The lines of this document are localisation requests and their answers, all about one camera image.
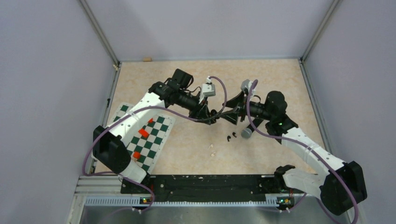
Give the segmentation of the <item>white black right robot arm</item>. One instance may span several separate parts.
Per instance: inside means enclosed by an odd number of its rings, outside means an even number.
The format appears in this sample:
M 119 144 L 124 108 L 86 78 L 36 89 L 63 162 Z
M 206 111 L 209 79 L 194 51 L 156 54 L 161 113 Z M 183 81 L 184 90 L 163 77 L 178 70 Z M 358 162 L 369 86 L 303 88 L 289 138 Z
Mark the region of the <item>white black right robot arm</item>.
M 229 121 L 234 124 L 246 116 L 267 121 L 268 134 L 315 170 L 310 174 L 293 165 L 278 167 L 274 173 L 277 191 L 293 188 L 311 194 L 337 216 L 367 199 L 362 167 L 335 157 L 311 140 L 286 114 L 287 102 L 280 91 L 269 92 L 264 103 L 248 102 L 248 92 L 241 91 L 225 106 L 230 108 Z

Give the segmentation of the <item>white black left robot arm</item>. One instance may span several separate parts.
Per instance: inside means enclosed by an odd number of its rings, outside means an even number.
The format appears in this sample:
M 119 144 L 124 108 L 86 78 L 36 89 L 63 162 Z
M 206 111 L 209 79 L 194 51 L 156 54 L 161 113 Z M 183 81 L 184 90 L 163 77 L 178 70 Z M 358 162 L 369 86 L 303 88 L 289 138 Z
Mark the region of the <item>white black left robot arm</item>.
M 177 105 L 189 114 L 185 119 L 211 125 L 220 117 L 221 111 L 211 113 L 207 99 L 215 96 L 213 80 L 219 81 L 223 90 L 225 84 L 215 76 L 208 76 L 198 95 L 192 95 L 187 88 L 193 83 L 193 76 L 176 69 L 173 76 L 166 81 L 158 81 L 148 89 L 143 98 L 125 115 L 107 127 L 98 126 L 93 132 L 91 147 L 94 159 L 101 162 L 114 174 L 132 182 L 132 187 L 139 193 L 149 189 L 150 181 L 147 171 L 134 162 L 127 151 L 127 143 L 160 110 L 170 111 L 169 106 Z

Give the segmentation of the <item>red hexagonal block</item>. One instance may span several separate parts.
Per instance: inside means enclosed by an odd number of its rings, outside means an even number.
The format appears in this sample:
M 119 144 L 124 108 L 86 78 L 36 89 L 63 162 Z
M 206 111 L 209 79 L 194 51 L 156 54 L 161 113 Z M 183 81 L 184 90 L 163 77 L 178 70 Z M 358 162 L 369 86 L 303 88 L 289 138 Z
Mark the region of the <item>red hexagonal block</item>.
M 149 137 L 149 133 L 144 129 L 141 128 L 138 130 L 138 133 L 143 137 L 143 138 L 148 138 Z

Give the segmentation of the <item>green white chessboard mat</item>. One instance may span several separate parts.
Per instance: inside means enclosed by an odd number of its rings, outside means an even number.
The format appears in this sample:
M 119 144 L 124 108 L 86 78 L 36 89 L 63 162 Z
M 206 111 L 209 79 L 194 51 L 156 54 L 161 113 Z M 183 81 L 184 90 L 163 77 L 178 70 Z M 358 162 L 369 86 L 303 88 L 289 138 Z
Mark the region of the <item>green white chessboard mat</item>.
M 136 133 L 131 141 L 126 144 L 131 157 L 135 151 L 141 154 L 138 160 L 133 157 L 132 159 L 149 174 L 154 170 L 175 121 L 175 117 L 159 113 L 153 117 L 152 123 L 147 122 L 142 127 L 149 133 L 148 138 L 143 138 L 139 133 Z

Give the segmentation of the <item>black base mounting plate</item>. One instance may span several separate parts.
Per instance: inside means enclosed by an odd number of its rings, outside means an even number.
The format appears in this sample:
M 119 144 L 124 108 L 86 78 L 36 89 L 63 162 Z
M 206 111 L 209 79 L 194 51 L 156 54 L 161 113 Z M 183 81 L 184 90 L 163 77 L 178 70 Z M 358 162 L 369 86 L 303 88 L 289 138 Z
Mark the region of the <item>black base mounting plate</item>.
M 153 192 L 156 202 L 263 202 L 282 189 L 273 175 L 149 175 L 141 186 L 122 181 L 122 194 Z

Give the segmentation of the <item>red block at edge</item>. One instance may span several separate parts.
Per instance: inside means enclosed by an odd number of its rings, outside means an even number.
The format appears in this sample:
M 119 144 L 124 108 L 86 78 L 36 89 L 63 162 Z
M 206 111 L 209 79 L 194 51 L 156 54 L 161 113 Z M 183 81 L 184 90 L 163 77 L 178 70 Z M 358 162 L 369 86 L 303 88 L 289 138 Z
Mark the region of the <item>red block at edge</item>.
M 132 157 L 136 160 L 138 160 L 141 157 L 141 154 L 139 152 L 133 152 Z

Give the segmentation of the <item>wooden block in corner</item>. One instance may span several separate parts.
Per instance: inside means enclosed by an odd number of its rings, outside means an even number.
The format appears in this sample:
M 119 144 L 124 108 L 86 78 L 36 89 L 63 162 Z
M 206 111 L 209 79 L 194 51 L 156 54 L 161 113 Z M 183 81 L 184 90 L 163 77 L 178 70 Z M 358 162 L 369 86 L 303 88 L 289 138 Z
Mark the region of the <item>wooden block in corner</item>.
M 152 58 L 151 57 L 145 57 L 142 59 L 143 62 L 151 62 Z

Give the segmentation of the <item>aluminium front rail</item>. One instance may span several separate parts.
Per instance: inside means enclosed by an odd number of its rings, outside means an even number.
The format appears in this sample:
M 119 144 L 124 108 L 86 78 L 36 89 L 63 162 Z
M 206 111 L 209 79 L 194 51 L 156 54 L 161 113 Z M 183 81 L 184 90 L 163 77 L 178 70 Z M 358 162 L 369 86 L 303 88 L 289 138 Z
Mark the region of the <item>aluminium front rail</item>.
M 261 206 L 280 212 L 297 205 L 305 193 L 273 175 L 148 175 L 139 184 L 114 175 L 81 176 L 68 223 L 82 217 L 85 205 L 124 206 Z

